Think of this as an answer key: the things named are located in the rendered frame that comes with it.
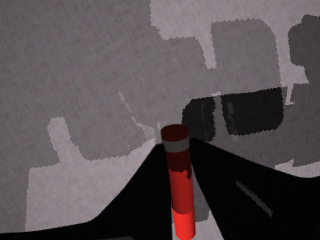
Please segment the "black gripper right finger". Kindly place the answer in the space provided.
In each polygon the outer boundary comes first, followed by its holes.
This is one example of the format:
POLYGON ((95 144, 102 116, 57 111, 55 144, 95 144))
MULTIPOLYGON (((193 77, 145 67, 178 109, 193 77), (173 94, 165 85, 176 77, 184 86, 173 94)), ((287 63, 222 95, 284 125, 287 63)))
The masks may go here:
POLYGON ((320 176, 292 176, 196 137, 189 145, 224 240, 320 240, 320 176))

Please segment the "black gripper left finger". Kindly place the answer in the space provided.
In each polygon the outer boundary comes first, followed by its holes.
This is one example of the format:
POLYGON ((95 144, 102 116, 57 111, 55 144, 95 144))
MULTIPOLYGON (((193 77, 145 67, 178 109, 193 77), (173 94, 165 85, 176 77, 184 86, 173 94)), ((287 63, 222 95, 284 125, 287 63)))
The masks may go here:
POLYGON ((41 231, 0 233, 0 240, 172 240, 171 180, 164 145, 153 147, 127 187, 96 219, 41 231))

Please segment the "dark red peg with grey band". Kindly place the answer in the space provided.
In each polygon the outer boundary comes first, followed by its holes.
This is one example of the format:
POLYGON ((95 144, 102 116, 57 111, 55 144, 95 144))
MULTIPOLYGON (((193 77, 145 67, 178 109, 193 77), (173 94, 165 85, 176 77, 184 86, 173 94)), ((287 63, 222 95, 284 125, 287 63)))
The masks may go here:
POLYGON ((191 240, 196 235, 196 216, 193 203, 189 128, 184 124, 169 124, 161 128, 160 132, 161 144, 167 153, 176 236, 177 239, 191 240))

